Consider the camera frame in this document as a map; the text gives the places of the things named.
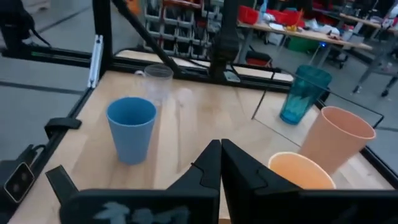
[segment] orange cup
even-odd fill
[[[278,152],[268,168],[303,189],[335,189],[331,177],[316,163],[294,152]]]

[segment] black metal frame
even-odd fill
[[[101,61],[101,69],[99,79],[102,78],[105,71],[112,70],[117,72],[134,73],[137,70],[142,70],[144,67],[154,64],[154,62],[134,60],[129,58],[122,58],[113,55],[112,50],[112,30],[111,30],[111,9],[110,0],[93,0],[93,11],[95,19],[95,31],[97,35],[103,36],[104,49],[103,58]],[[27,47],[23,52],[12,52],[7,49],[2,50],[3,57],[18,58],[23,60],[33,60],[36,62],[49,62],[62,65],[72,65],[77,67],[90,67],[91,54],[87,52],[76,52],[63,49],[50,49],[48,47]],[[259,68],[250,65],[235,65],[246,68],[255,68],[268,72],[280,72],[274,68]],[[179,80],[188,80],[193,82],[211,83],[216,85],[233,86],[240,88],[250,88],[255,90],[276,91],[287,93],[290,89],[291,82],[282,80],[273,80],[270,78],[251,77],[248,75],[240,75],[241,82],[229,82],[227,80],[220,80],[219,78],[210,77],[207,71],[202,68],[182,67],[183,73],[175,74],[174,78]],[[76,105],[68,114],[68,118],[76,118],[84,107],[86,101],[94,90],[87,88],[78,100]],[[318,101],[316,103],[318,108],[325,106],[324,102]],[[37,177],[43,171],[45,165],[48,163],[52,154],[61,143],[67,131],[60,131],[55,133],[48,141],[46,150],[36,160],[32,166],[32,171]],[[372,150],[368,147],[361,151],[362,155],[387,179],[387,181],[398,188],[398,175],[389,168]]]

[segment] gray floor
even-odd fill
[[[36,14],[38,30],[45,30],[42,36],[54,47],[91,52],[94,39],[93,13],[89,0],[52,0],[48,11]],[[49,28],[50,24],[59,21],[76,12],[79,15]],[[136,32],[114,9],[112,10],[113,50],[135,47],[139,41]],[[275,59],[277,66],[290,71],[310,61],[310,55],[283,49],[276,57],[276,48],[264,45],[260,40],[254,40],[252,46],[267,52]],[[28,85],[49,86],[70,90],[84,90],[88,78],[88,69],[76,68],[49,63],[29,62],[0,57],[0,82],[13,82]],[[333,75],[330,88],[344,98],[372,108],[385,116],[381,126],[398,128],[398,86],[391,90],[387,98],[380,98],[389,78],[372,75],[363,85],[360,94],[352,95],[351,91],[365,71],[365,65],[349,59],[342,70],[326,63],[323,67]],[[0,159],[13,159],[28,144],[43,144],[47,142],[43,126],[53,117],[65,116],[79,98],[78,95],[46,93],[35,90],[24,90],[0,86]],[[371,124],[379,116],[367,111],[337,96],[330,96],[328,105],[335,105],[350,110]],[[398,172],[398,152],[393,147],[397,144],[398,133],[392,131],[377,131],[377,139],[370,143],[371,148]]]

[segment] shelving unit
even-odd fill
[[[207,49],[221,27],[223,1],[211,1],[209,6],[195,1],[200,2],[163,0],[158,6],[146,4],[146,29],[167,54],[208,58]],[[144,48],[152,51],[146,43]]]

